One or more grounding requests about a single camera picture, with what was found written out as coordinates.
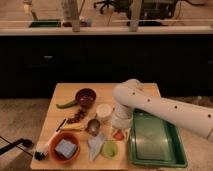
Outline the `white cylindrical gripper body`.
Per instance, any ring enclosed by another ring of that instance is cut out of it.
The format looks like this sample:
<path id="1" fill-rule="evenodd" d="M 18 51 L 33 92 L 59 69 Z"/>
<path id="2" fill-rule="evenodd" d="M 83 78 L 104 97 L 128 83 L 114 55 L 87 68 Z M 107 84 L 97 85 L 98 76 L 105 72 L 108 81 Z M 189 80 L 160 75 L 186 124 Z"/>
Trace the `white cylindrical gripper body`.
<path id="1" fill-rule="evenodd" d="M 112 113 L 111 124 L 118 129 L 127 129 L 132 124 L 132 109 L 121 104 L 116 104 Z"/>

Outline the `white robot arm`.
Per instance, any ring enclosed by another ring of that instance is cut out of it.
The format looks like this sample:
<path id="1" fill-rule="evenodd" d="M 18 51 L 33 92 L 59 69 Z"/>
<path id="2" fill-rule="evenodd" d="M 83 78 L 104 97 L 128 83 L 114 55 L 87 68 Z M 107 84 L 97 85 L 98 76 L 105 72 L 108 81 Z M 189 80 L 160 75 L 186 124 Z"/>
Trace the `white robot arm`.
<path id="1" fill-rule="evenodd" d="M 212 108 L 152 96 L 142 89 L 137 79 L 117 84 L 112 95 L 122 107 L 144 110 L 213 142 Z"/>

